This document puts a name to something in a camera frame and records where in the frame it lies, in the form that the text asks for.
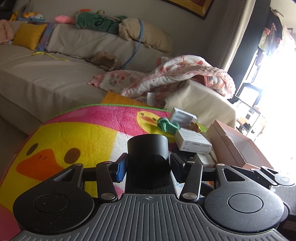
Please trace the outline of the pink cloth on sofa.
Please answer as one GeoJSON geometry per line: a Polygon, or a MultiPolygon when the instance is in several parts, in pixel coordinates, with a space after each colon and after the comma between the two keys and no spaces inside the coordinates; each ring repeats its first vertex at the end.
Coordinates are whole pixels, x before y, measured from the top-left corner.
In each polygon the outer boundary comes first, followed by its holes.
{"type": "Polygon", "coordinates": [[[7,20],[0,20],[0,44],[14,39],[14,31],[7,20]]]}

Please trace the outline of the green plastic crank tool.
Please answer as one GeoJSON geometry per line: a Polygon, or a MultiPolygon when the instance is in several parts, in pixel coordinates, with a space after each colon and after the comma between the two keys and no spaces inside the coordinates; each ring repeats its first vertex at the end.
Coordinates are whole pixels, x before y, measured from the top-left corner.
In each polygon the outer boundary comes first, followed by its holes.
{"type": "Polygon", "coordinates": [[[174,135],[180,129],[178,122],[171,123],[167,118],[159,118],[157,120],[157,127],[164,133],[171,133],[174,135]]]}

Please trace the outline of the beige curtain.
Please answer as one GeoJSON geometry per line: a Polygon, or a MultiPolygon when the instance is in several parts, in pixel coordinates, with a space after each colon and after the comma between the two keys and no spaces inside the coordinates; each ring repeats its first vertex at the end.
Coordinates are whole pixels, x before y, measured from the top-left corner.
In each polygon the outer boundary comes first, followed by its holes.
{"type": "Polygon", "coordinates": [[[255,0],[229,1],[207,51],[208,62],[228,71],[250,21],[255,0]]]}

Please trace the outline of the metal shelf rack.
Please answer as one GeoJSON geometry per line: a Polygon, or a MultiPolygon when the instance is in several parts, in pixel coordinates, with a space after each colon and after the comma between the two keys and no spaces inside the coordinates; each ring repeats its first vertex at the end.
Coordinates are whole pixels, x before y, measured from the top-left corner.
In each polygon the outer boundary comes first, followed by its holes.
{"type": "Polygon", "coordinates": [[[266,119],[257,106],[262,90],[251,83],[243,83],[236,94],[236,130],[255,141],[266,126],[266,119]]]}

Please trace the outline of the brown animal figurine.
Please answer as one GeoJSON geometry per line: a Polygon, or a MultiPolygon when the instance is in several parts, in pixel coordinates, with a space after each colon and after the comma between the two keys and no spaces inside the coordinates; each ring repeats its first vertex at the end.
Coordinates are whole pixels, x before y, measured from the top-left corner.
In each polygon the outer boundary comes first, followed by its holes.
{"type": "Polygon", "coordinates": [[[186,126],[186,129],[200,133],[201,129],[197,123],[190,123],[186,126]]]}

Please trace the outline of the white carton box with text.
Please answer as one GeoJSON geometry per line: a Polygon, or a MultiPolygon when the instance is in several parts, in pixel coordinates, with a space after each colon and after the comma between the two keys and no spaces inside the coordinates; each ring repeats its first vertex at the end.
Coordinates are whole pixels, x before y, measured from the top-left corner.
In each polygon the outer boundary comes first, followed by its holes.
{"type": "Polygon", "coordinates": [[[203,135],[184,128],[176,130],[175,142],[184,152],[209,154],[212,149],[212,144],[203,135]]]}

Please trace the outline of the small white block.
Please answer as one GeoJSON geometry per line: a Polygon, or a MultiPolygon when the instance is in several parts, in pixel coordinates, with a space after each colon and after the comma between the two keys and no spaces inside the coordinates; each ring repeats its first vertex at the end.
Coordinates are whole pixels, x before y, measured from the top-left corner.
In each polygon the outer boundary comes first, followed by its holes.
{"type": "Polygon", "coordinates": [[[209,154],[197,153],[192,160],[196,163],[201,164],[204,168],[213,168],[216,165],[216,162],[209,154]]]}

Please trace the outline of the brown plush on sofa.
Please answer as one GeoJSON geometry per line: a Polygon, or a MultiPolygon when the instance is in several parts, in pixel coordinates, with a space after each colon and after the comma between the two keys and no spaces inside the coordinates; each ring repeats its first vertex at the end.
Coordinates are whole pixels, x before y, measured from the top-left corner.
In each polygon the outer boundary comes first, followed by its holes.
{"type": "Polygon", "coordinates": [[[121,61],[113,54],[99,51],[91,59],[90,62],[105,71],[119,70],[122,66],[121,61]]]}

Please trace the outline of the beige rolled bedding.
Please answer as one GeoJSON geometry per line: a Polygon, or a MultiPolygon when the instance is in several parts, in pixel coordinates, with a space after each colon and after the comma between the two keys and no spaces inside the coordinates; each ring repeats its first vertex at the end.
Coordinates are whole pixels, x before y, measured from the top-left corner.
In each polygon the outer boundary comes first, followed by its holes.
{"type": "Polygon", "coordinates": [[[154,48],[167,55],[172,54],[172,38],[166,32],[140,19],[122,20],[118,25],[118,34],[127,41],[140,40],[147,48],[154,48]]]}

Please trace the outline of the colourful duck play mat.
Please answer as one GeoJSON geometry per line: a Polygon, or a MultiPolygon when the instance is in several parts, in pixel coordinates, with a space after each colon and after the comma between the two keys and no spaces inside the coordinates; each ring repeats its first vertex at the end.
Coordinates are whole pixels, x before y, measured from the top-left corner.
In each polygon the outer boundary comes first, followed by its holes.
{"type": "Polygon", "coordinates": [[[13,216],[18,196],[72,164],[86,168],[115,161],[130,138],[161,134],[159,118],[170,113],[125,105],[87,105],[60,114],[36,129],[21,145],[1,180],[1,240],[11,240],[20,228],[13,216]]]}

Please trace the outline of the beige sofa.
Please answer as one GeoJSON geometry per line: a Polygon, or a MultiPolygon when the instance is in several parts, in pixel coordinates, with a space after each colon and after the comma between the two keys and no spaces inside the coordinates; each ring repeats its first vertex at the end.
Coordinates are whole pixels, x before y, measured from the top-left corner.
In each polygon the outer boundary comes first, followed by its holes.
{"type": "MultiPolygon", "coordinates": [[[[16,45],[1,45],[1,117],[26,134],[53,116],[76,107],[100,103],[107,92],[87,83],[105,71],[80,58],[90,58],[105,50],[125,61],[135,49],[136,41],[117,35],[56,25],[46,50],[48,55],[16,45]]],[[[157,67],[156,59],[168,55],[141,44],[126,70],[149,73],[157,67]]],[[[236,114],[230,102],[214,90],[194,81],[186,81],[181,93],[168,97],[165,109],[173,107],[198,117],[209,127],[219,120],[234,128],[236,114]]]]}

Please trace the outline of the pink floral blanket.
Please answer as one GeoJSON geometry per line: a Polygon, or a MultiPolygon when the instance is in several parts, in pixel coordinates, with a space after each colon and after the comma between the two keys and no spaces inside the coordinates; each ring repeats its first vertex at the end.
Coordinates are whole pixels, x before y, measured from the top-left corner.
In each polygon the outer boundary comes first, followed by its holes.
{"type": "Polygon", "coordinates": [[[186,80],[201,82],[227,99],[232,98],[236,90],[227,72],[195,55],[157,58],[157,67],[150,73],[115,70],[96,75],[88,84],[124,97],[139,98],[149,92],[162,97],[175,92],[186,80]]]}

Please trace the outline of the pink plush toy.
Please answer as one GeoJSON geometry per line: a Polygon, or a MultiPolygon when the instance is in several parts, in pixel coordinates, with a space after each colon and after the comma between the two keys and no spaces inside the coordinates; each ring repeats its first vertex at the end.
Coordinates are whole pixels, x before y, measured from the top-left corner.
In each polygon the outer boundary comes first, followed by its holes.
{"type": "Polygon", "coordinates": [[[75,25],[75,20],[69,16],[60,15],[54,18],[54,21],[59,24],[71,24],[75,25]]]}

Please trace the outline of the yellow cushion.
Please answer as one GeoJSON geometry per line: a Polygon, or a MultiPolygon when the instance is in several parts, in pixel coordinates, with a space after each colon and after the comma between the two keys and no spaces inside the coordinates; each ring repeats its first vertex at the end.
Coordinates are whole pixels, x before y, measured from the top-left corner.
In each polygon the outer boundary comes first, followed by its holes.
{"type": "Polygon", "coordinates": [[[14,36],[12,45],[22,46],[30,50],[36,49],[46,27],[47,24],[21,24],[14,36]]]}

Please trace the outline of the framed wall picture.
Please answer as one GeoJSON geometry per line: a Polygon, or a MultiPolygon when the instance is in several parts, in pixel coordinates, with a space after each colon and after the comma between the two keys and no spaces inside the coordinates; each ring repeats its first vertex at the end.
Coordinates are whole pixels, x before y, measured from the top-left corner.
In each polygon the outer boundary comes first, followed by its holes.
{"type": "Polygon", "coordinates": [[[214,0],[163,0],[204,20],[214,0]]]}

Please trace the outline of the pink cardboard box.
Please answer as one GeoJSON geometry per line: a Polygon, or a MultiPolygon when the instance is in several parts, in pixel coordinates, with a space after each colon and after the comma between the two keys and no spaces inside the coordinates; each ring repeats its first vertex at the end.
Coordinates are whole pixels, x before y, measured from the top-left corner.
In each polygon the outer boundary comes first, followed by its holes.
{"type": "Polygon", "coordinates": [[[217,161],[245,169],[272,168],[255,143],[237,130],[215,120],[206,132],[217,161]]]}

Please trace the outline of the black cylindrical cup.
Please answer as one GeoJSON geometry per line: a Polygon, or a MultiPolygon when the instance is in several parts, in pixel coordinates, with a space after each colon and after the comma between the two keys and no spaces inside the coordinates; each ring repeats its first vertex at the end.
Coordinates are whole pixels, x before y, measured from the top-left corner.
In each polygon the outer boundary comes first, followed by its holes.
{"type": "Polygon", "coordinates": [[[125,193],[176,194],[167,137],[157,134],[135,136],[128,140],[127,150],[125,193]]]}

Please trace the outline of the clear white battery case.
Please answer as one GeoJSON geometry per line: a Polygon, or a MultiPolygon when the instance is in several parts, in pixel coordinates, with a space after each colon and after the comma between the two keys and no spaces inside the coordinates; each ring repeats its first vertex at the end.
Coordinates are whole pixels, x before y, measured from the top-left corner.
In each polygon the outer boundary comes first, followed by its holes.
{"type": "Polygon", "coordinates": [[[195,123],[198,118],[191,113],[178,108],[173,108],[168,117],[168,120],[170,121],[170,123],[178,123],[181,128],[185,128],[190,123],[195,123]]]}

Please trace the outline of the green plush toy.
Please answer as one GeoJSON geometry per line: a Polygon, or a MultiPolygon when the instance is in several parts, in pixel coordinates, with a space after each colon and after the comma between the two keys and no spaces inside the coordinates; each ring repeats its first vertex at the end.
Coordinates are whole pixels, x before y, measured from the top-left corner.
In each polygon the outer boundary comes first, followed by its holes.
{"type": "Polygon", "coordinates": [[[84,11],[76,14],[75,25],[80,29],[90,29],[118,35],[119,24],[126,18],[126,16],[109,18],[102,14],[84,11]]]}

